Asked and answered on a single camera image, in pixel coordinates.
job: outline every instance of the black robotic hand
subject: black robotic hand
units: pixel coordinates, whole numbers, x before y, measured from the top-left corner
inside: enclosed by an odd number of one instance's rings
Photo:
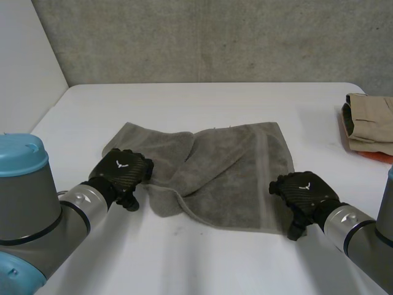
[[[272,181],[270,194],[279,195],[294,212],[294,220],[288,231],[288,238],[296,241],[306,226],[318,223],[324,230],[328,215],[343,205],[333,189],[313,172],[296,172],[280,175]]]
[[[133,195],[136,186],[151,178],[154,164],[142,154],[127,149],[112,149],[90,173],[87,184],[95,187],[107,201],[122,205],[128,211],[139,209]]]

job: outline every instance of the white wall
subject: white wall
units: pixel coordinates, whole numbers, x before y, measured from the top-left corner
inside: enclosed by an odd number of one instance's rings
[[[30,132],[68,89],[30,0],[0,0],[0,132]]]

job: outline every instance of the folded cloth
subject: folded cloth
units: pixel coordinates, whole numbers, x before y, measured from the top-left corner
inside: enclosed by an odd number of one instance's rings
[[[372,160],[377,160],[382,163],[388,163],[388,164],[393,164],[393,155],[387,155],[384,154],[383,152],[357,152],[359,155],[362,155],[363,157],[372,159]]]
[[[341,115],[353,151],[393,155],[393,97],[350,93]]]
[[[127,123],[103,155],[112,148],[132,149],[160,163],[146,185],[150,206],[159,216],[185,211],[214,227],[286,234],[292,212],[268,193],[270,181],[294,171],[278,124],[190,134],[161,133]]]

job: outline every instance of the orange cloth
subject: orange cloth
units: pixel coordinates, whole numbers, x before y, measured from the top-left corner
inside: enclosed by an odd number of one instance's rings
[[[369,159],[377,160],[388,164],[393,164],[393,155],[387,155],[384,154],[383,152],[357,152],[357,153]]]

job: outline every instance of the gray wall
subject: gray wall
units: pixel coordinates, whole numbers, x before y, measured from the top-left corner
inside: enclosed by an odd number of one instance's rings
[[[33,0],[70,86],[352,82],[393,96],[393,0]]]

